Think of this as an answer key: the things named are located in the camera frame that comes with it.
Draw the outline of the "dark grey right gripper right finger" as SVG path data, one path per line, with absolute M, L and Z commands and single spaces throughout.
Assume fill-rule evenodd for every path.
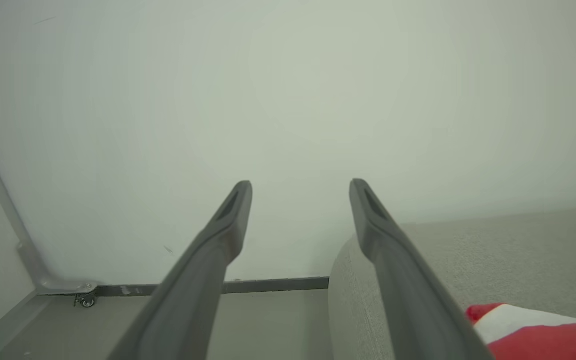
M 374 266 L 398 360 L 492 360 L 493 353 L 370 185 L 354 178 L 359 248 Z

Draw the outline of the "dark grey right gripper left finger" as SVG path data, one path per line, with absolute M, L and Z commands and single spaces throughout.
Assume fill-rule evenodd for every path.
M 243 250 L 253 186 L 238 182 L 153 292 L 110 360 L 205 360 L 228 266 Z

